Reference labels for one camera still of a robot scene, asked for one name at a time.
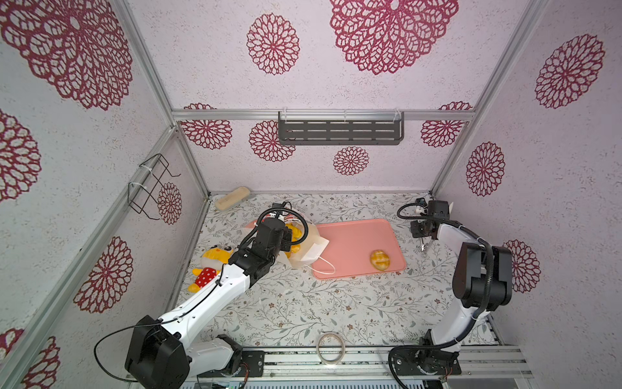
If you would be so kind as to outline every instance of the sponge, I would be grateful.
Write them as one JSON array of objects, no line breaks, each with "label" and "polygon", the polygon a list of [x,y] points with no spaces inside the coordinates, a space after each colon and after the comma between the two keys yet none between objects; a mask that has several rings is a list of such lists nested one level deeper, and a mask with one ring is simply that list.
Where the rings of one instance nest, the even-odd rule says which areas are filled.
[{"label": "sponge", "polygon": [[230,209],[231,207],[238,205],[240,202],[242,202],[242,200],[244,200],[250,194],[251,194],[251,191],[247,187],[241,186],[237,188],[236,190],[234,190],[233,192],[229,193],[228,195],[224,196],[222,199],[216,201],[214,206],[220,212],[224,212]]}]

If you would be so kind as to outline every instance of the floral table mat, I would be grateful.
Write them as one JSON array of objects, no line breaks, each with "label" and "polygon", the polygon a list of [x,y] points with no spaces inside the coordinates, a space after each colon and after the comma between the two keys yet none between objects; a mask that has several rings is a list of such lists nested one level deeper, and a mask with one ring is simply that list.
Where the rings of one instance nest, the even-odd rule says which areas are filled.
[{"label": "floral table mat", "polygon": [[[275,263],[270,273],[226,306],[201,332],[202,341],[228,334],[244,346],[315,345],[321,333],[339,333],[348,345],[416,342],[438,323],[453,299],[456,257],[434,241],[421,251],[397,208],[420,194],[261,194],[226,212],[210,209],[187,271],[179,302],[190,297],[192,269],[213,245],[236,246],[242,227],[273,202],[288,200],[316,224],[384,218],[391,222],[406,258],[403,272],[319,281],[308,269]],[[465,344],[497,344],[488,323]]]}]

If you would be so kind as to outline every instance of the red mandala pattern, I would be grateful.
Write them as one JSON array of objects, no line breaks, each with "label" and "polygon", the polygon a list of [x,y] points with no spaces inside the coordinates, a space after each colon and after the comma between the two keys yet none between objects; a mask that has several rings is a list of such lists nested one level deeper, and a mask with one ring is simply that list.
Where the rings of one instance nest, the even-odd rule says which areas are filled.
[{"label": "red mandala pattern", "polygon": [[73,298],[81,311],[102,313],[110,309],[128,290],[134,258],[125,241],[113,237],[93,270]]},{"label": "red mandala pattern", "polygon": [[284,146],[279,141],[279,127],[274,120],[262,121],[252,128],[248,142],[261,159],[278,162],[291,157],[296,146]]},{"label": "red mandala pattern", "polygon": [[330,0],[335,44],[346,61],[395,73],[428,54],[458,12],[458,0]]},{"label": "red mandala pattern", "polygon": [[166,224],[175,224],[182,214],[182,195],[172,182],[167,182],[157,196],[157,209]]},{"label": "red mandala pattern", "polygon": [[132,57],[108,1],[0,0],[0,26],[61,97],[107,110],[129,93]]},{"label": "red mandala pattern", "polygon": [[344,176],[353,176],[362,172],[369,163],[367,151],[357,147],[339,150],[333,158],[333,167]]},{"label": "red mandala pattern", "polygon": [[[23,329],[12,328],[0,335],[0,362],[8,355],[23,333]],[[56,382],[56,372],[60,366],[59,352],[60,347],[56,345],[56,337],[51,336],[24,376],[22,389],[49,389]]]},{"label": "red mandala pattern", "polygon": [[505,173],[501,148],[485,142],[477,146],[466,164],[466,182],[478,196],[489,195],[497,190]]},{"label": "red mandala pattern", "polygon": [[268,74],[283,74],[298,59],[300,46],[296,30],[282,16],[264,14],[258,17],[246,38],[253,63]]},{"label": "red mandala pattern", "polygon": [[515,292],[529,292],[540,282],[540,261],[525,242],[510,240],[503,245],[512,252],[512,279]]},{"label": "red mandala pattern", "polygon": [[536,80],[536,98],[546,108],[559,108],[587,92],[603,67],[603,42],[576,36],[553,51]]},{"label": "red mandala pattern", "polygon": [[24,330],[22,329],[12,328],[0,335],[0,362],[2,362],[7,355],[9,355],[9,352],[11,352],[13,345],[17,342],[17,340],[20,336],[22,336],[23,333]]},{"label": "red mandala pattern", "polygon": [[[208,104],[190,104],[185,110],[215,110]],[[231,123],[228,120],[191,120],[180,125],[188,139],[205,149],[220,149],[231,141]]]},{"label": "red mandala pattern", "polygon": [[[464,101],[453,101],[440,107],[441,110],[470,110],[473,107]],[[427,120],[421,128],[424,143],[441,148],[452,144],[465,122],[460,120]]]},{"label": "red mandala pattern", "polygon": [[30,190],[41,171],[40,160],[30,131],[0,110],[0,202]]},{"label": "red mandala pattern", "polygon": [[56,337],[51,336],[45,348],[38,354],[33,366],[28,370],[22,381],[22,389],[49,389],[56,382],[56,372],[60,367]]}]

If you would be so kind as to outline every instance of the black cable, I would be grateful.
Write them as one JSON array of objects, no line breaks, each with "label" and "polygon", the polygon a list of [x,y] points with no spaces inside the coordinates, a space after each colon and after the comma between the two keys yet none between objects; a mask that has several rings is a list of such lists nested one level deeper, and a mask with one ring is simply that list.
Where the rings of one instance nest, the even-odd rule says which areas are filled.
[{"label": "black cable", "polygon": [[257,228],[258,228],[257,226],[259,225],[259,223],[262,222],[262,220],[264,220],[264,217],[268,215],[269,213],[273,213],[273,212],[285,212],[285,213],[294,215],[300,220],[300,222],[302,223],[304,227],[304,232],[300,239],[298,239],[297,241],[285,241],[284,240],[283,243],[285,243],[286,245],[294,246],[294,245],[301,244],[305,239],[307,239],[307,236],[309,235],[309,225],[307,224],[307,221],[302,217],[302,215],[296,212],[295,210],[291,210],[291,209],[284,208],[284,207],[275,207],[275,208],[267,209],[261,213],[261,215],[257,218],[257,224],[255,225],[255,228],[253,228],[253,230],[248,235],[246,235],[244,239],[242,239],[242,242],[239,244],[238,247],[243,246],[246,243],[246,241],[249,240],[251,236],[253,236],[257,232]]},{"label": "black cable", "polygon": [[95,362],[97,362],[97,364],[100,366],[100,369],[102,369],[104,371],[104,373],[108,374],[110,377],[113,377],[116,380],[119,381],[123,381],[123,382],[138,382],[136,380],[127,380],[125,378],[121,378],[121,377],[117,377],[116,375],[112,374],[111,372],[107,371],[106,368],[104,368],[104,366],[101,364],[100,359],[97,357],[97,346],[100,345],[100,343],[102,343],[102,341],[107,338],[110,337],[112,335],[118,334],[119,332],[125,331],[125,330],[129,330],[132,328],[139,328],[139,327],[155,327],[155,326],[161,326],[162,324],[168,324],[168,323],[172,323],[173,321],[179,320],[182,317],[186,316],[187,314],[189,314],[190,312],[192,312],[193,309],[195,309],[196,307],[199,306],[199,304],[201,304],[203,301],[205,301],[206,298],[210,297],[211,293],[216,290],[217,287],[222,286],[221,284],[221,280],[223,279],[223,273],[224,273],[224,267],[223,270],[220,271],[220,277],[218,278],[218,281],[216,281],[216,285],[214,285],[214,287],[211,289],[211,291],[209,291],[209,293],[201,299],[201,301],[199,301],[198,303],[196,303],[196,305],[194,305],[192,308],[190,308],[189,311],[184,312],[181,316],[179,317],[175,317],[169,321],[165,321],[165,322],[160,322],[160,323],[155,323],[155,324],[141,324],[141,325],[134,325],[134,326],[129,326],[129,327],[125,327],[122,328],[120,330],[116,330],[114,332],[111,332],[110,334],[104,336],[103,338],[101,338],[93,347],[93,355],[95,356]]},{"label": "black cable", "polygon": [[406,220],[410,220],[411,218],[415,218],[416,216],[402,216],[401,212],[408,208],[408,207],[422,207],[423,209],[427,208],[427,205],[421,205],[418,203],[408,203],[408,204],[404,204],[401,207],[399,207],[399,209],[397,210],[397,217],[399,217],[400,219],[406,219]]}]

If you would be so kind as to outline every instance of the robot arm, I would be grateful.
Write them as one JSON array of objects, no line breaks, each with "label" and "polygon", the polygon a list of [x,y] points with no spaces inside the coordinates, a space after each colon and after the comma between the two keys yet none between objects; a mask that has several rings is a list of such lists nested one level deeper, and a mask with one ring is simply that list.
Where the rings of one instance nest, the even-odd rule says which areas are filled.
[{"label": "robot arm", "polygon": [[[279,209],[284,210],[270,209],[259,219]],[[303,221],[301,215],[295,215]],[[179,388],[189,375],[210,370],[234,374],[238,370],[242,347],[233,339],[219,335],[211,342],[193,341],[218,312],[270,271],[280,250],[290,250],[292,232],[279,218],[258,221],[251,234],[255,231],[256,237],[249,235],[242,241],[223,266],[220,277],[158,320],[147,315],[137,323],[125,368],[145,388]]]},{"label": "robot arm", "polygon": [[[403,216],[410,206],[425,209],[422,215]],[[455,299],[442,320],[428,330],[419,345],[393,348],[389,353],[389,368],[401,387],[406,388],[394,371],[392,358],[400,355],[407,362],[416,363],[424,374],[460,374],[457,358],[460,341],[472,328],[499,305],[509,303],[512,296],[512,254],[504,247],[490,246],[460,223],[450,220],[449,205],[445,201],[417,199],[397,211],[397,216],[413,219],[414,238],[432,237],[446,244],[458,257],[453,274],[452,289]]]}]

